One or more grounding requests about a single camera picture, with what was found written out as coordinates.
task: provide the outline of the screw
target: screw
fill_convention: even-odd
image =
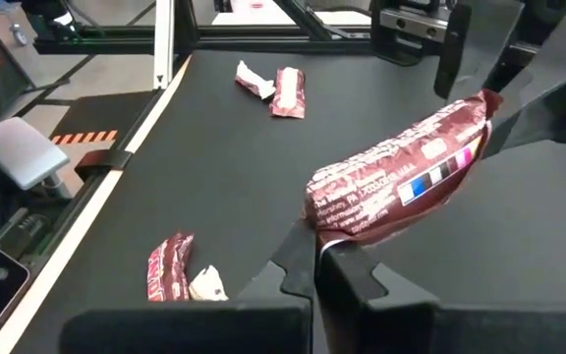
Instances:
[[[8,278],[8,270],[4,267],[0,267],[0,280],[6,280]]]

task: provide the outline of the conveyor belt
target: conveyor belt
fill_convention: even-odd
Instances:
[[[307,118],[271,119],[266,104],[234,84],[239,60],[265,77],[284,66],[305,71]],[[433,59],[404,69],[367,57],[195,53],[14,352],[54,353],[61,325],[85,310],[144,305],[147,257],[177,229],[196,232],[189,277],[215,265],[228,295],[236,295],[300,216],[316,168],[399,133],[442,105],[432,93],[436,65]]]

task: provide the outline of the warning stripe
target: warning stripe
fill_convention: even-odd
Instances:
[[[90,132],[90,133],[77,133],[65,134],[62,136],[54,136],[51,142],[55,145],[67,145],[78,143],[97,143],[97,142],[112,142],[117,137],[117,131],[108,132]]]

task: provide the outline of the color bar on wrapper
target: color bar on wrapper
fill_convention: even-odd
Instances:
[[[475,138],[467,146],[450,155],[444,161],[432,166],[421,175],[399,186],[397,190],[401,204],[403,206],[407,205],[445,181],[454,173],[467,167],[469,163],[473,161],[480,142],[481,137]]]

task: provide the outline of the maroon wrapper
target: maroon wrapper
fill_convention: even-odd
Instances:
[[[481,157],[501,96],[482,90],[316,171],[306,215],[322,243],[383,240],[447,203]]]
[[[185,268],[193,233],[181,233],[164,241],[147,260],[147,300],[189,300],[189,283]]]
[[[304,119],[304,85],[305,74],[302,71],[294,68],[277,70],[276,92],[270,102],[270,114],[275,117]]]
[[[241,87],[243,87],[244,89],[249,90],[250,92],[252,92],[255,95],[259,95],[259,87],[255,84],[249,83],[248,81],[242,79],[239,76],[235,77],[235,82],[237,84],[239,84]]]

